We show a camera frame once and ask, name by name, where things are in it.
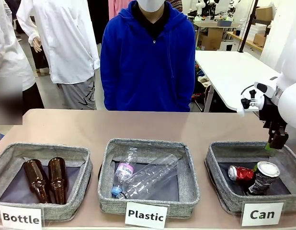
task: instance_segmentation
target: sign reading bottle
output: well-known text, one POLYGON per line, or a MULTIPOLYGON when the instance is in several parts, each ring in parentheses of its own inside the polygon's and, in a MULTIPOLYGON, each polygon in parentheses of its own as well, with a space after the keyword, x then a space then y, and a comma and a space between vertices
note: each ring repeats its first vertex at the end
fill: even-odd
POLYGON ((0 214, 2 225, 5 229, 42 229, 42 215, 40 209, 0 205, 0 214))
POLYGON ((242 226, 278 224, 284 203, 245 204, 242 226))
POLYGON ((167 215, 167 207, 127 203, 125 224, 154 229, 163 229, 167 215))

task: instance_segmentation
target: red can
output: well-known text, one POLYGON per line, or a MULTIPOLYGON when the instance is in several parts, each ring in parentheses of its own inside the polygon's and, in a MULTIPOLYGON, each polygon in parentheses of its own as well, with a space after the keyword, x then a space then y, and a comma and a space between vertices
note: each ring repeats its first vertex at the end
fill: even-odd
POLYGON ((232 181, 250 181, 254 177, 253 169, 231 165, 228 175, 232 181))

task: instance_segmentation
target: bottle label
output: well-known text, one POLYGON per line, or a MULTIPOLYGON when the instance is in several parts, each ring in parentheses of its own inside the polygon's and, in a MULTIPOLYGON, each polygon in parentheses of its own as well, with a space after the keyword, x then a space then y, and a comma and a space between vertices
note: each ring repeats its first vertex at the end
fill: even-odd
POLYGON ((133 167, 126 163, 120 163, 117 170, 129 174, 130 176, 133 174, 133 167))

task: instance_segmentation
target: hand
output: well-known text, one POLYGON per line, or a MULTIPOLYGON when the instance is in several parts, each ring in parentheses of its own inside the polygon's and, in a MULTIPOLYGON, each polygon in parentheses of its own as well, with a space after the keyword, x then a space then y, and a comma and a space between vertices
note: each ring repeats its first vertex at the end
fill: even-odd
POLYGON ((32 45, 33 45, 33 48, 34 48, 34 50, 35 50, 36 53, 42 52, 42 49, 41 49, 42 42, 41 42, 41 38, 40 37, 35 37, 33 39, 32 45))

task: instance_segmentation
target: can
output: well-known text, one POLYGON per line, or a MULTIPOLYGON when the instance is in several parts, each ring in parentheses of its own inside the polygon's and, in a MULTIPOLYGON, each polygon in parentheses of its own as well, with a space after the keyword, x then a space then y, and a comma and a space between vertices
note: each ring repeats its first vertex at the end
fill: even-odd
POLYGON ((250 181, 254 177, 253 169, 231 165, 228 168, 228 176, 232 181, 250 181))
POLYGON ((268 161, 260 161, 254 167, 254 172, 254 184, 248 189, 251 195, 265 195, 267 189, 280 175, 278 166, 268 161))

